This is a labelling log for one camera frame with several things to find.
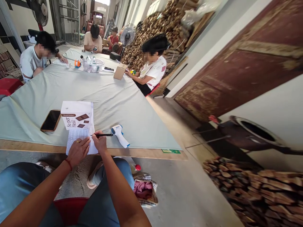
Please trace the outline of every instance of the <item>plaid bag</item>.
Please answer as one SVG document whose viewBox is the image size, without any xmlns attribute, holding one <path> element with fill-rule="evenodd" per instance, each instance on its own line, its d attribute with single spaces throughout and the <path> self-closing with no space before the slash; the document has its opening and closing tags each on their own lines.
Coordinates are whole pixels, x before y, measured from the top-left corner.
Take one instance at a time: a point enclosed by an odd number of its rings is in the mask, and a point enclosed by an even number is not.
<svg viewBox="0 0 303 227">
<path fill-rule="evenodd" d="M 152 180 L 151 176 L 148 173 L 145 172 L 137 172 L 133 175 L 133 178 L 135 181 L 152 183 L 152 196 L 147 200 L 138 197 L 137 199 L 141 204 L 141 207 L 145 207 L 145 208 L 156 207 L 158 205 L 158 197 L 156 195 L 156 189 L 158 187 L 158 184 Z"/>
</svg>

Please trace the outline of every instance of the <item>red bracelet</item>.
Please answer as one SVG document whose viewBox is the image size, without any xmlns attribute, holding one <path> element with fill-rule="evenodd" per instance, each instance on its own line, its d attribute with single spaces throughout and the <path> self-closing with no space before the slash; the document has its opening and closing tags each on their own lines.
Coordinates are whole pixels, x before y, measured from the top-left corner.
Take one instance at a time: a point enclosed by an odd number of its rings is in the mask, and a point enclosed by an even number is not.
<svg viewBox="0 0 303 227">
<path fill-rule="evenodd" d="M 73 170 L 73 168 L 72 168 L 72 165 L 70 164 L 70 162 L 67 160 L 67 159 L 65 159 L 64 161 L 67 161 L 67 163 L 69 164 L 69 166 L 70 166 L 70 171 L 72 171 Z"/>
</svg>

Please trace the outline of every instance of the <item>chocolate bar image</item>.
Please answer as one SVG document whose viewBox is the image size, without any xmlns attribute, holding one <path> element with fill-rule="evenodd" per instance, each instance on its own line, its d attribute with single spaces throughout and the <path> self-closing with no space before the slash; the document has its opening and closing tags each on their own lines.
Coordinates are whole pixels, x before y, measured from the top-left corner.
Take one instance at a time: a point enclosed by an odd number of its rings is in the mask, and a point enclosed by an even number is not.
<svg viewBox="0 0 303 227">
<path fill-rule="evenodd" d="M 81 116 L 79 116 L 79 117 L 76 117 L 76 119 L 77 119 L 78 121 L 84 120 L 84 119 L 86 119 L 86 118 L 89 118 L 89 116 L 88 116 L 87 114 L 83 114 L 83 115 L 81 115 Z"/>
</svg>

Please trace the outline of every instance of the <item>sneaker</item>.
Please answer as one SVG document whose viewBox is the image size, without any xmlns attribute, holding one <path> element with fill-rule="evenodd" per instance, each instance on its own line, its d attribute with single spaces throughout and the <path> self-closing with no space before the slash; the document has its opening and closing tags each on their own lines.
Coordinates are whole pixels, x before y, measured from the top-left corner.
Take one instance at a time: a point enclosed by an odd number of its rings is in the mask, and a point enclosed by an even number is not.
<svg viewBox="0 0 303 227">
<path fill-rule="evenodd" d="M 54 167 L 50 166 L 50 165 L 47 164 L 46 162 L 42 162 L 42 161 L 41 161 L 41 162 L 37 162 L 36 165 L 42 166 L 43 169 L 45 169 L 45 170 L 46 170 L 47 172 L 49 172 L 49 173 L 52 173 L 52 172 L 55 170 Z"/>
<path fill-rule="evenodd" d="M 103 166 L 103 161 L 99 162 L 96 165 L 96 168 L 94 169 L 94 171 L 92 172 L 92 174 L 88 177 L 88 179 L 87 179 L 87 186 L 88 186 L 89 189 L 94 189 L 95 187 L 97 187 L 97 185 L 94 184 L 92 180 L 93 180 L 94 175 L 98 171 L 98 169 L 100 169 L 102 166 Z"/>
</svg>

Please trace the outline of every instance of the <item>concrete floor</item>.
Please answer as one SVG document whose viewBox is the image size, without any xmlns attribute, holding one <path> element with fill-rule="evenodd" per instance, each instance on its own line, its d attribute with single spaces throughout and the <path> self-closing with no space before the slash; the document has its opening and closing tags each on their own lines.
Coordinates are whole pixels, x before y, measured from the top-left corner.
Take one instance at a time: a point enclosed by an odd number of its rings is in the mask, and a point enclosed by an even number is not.
<svg viewBox="0 0 303 227">
<path fill-rule="evenodd" d="M 200 144 L 203 139 L 199 135 L 192 135 L 199 123 L 171 99 L 147 100 L 188 156 L 188 161 L 134 158 L 158 183 L 159 205 L 144 209 L 152 226 L 243 226 L 202 169 L 202 162 L 216 154 Z M 0 151 L 0 171 L 22 161 L 43 160 L 57 167 L 65 158 L 64 154 Z M 100 156 L 88 156 L 65 179 L 56 199 L 89 197 L 93 190 L 88 189 L 86 180 L 100 160 Z"/>
</svg>

